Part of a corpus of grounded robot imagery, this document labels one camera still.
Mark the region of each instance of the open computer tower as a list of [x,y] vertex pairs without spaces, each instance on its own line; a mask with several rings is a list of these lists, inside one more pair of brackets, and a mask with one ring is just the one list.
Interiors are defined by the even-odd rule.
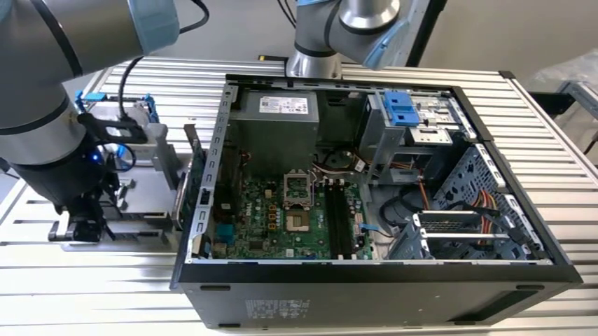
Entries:
[[228,75],[184,191],[208,328],[492,324],[580,283],[459,87]]

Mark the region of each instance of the ram slot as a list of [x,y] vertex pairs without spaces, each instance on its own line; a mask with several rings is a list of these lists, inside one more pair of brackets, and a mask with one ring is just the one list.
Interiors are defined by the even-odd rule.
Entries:
[[350,223],[348,221],[346,198],[341,185],[326,185],[325,191],[325,217],[328,222],[330,258],[350,259],[352,239]]

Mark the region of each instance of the slotted metal surface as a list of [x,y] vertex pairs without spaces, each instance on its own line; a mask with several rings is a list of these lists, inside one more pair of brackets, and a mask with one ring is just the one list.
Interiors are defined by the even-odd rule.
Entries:
[[[116,94],[124,65],[100,73],[90,91]],[[125,93],[150,93],[168,140],[189,151],[182,125],[194,123],[204,145],[212,134],[224,75],[280,76],[278,62],[208,62],[148,57],[134,68]],[[515,80],[492,71],[344,65],[360,81],[457,85],[495,137],[511,168],[583,277],[581,287],[491,327],[421,330],[270,330],[280,335],[595,335],[598,333],[598,179],[573,146]],[[206,332],[184,297],[168,291],[174,253],[62,252],[45,243],[58,220],[49,204],[18,183],[0,206],[0,326],[2,335],[122,335]]]

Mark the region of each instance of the label sticker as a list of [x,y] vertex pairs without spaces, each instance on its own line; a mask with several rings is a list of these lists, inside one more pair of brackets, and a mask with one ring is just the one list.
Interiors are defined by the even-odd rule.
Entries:
[[304,319],[309,309],[308,300],[245,300],[249,319]]
[[362,168],[365,168],[365,163],[358,159],[358,161],[354,164],[354,170],[360,173],[362,172]]
[[261,97],[260,113],[308,114],[306,98]]

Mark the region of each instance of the motherboard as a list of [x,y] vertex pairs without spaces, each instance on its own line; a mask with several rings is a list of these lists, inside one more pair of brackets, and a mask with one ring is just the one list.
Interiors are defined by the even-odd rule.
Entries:
[[[214,258],[372,258],[368,234],[358,231],[365,219],[357,186],[312,183],[300,174],[242,181],[233,223],[216,227]],[[340,197],[330,203],[334,191]]]

